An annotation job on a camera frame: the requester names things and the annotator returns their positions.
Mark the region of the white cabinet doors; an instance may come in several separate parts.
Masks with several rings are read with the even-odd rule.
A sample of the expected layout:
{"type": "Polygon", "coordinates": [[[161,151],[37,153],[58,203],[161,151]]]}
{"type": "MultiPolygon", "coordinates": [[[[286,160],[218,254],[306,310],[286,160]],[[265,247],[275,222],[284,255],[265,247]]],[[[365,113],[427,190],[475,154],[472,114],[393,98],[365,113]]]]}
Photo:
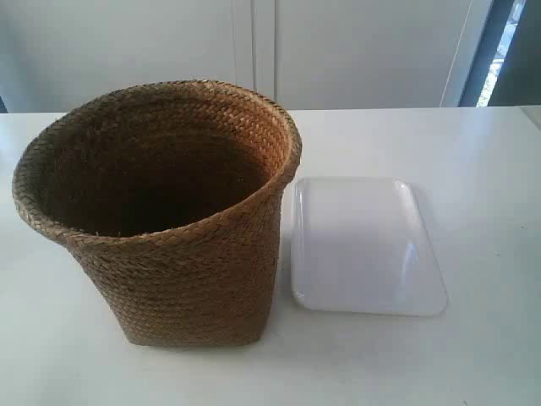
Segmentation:
{"type": "Polygon", "coordinates": [[[9,112],[131,85],[231,82],[288,109],[454,107],[488,1],[4,1],[9,112]]]}

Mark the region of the brown woven wicker basket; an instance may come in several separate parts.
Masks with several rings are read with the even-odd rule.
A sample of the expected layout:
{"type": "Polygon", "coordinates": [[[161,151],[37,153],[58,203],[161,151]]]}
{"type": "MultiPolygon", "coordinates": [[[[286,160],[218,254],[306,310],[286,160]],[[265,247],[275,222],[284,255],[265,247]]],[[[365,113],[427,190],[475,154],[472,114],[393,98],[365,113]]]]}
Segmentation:
{"type": "Polygon", "coordinates": [[[113,91],[66,113],[13,173],[21,219],[80,264],[126,338],[245,345],[270,314],[291,116],[217,80],[113,91]]]}

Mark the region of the white rectangular plastic tray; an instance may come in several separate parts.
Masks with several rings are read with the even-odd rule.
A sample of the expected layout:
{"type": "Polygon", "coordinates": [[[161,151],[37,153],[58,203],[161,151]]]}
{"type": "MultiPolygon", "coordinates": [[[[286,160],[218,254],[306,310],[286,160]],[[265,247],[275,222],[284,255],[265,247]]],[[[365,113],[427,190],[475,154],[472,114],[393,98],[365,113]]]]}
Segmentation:
{"type": "Polygon", "coordinates": [[[448,294],[411,186],[307,177],[293,188],[292,296],[306,309],[434,316],[448,294]]]}

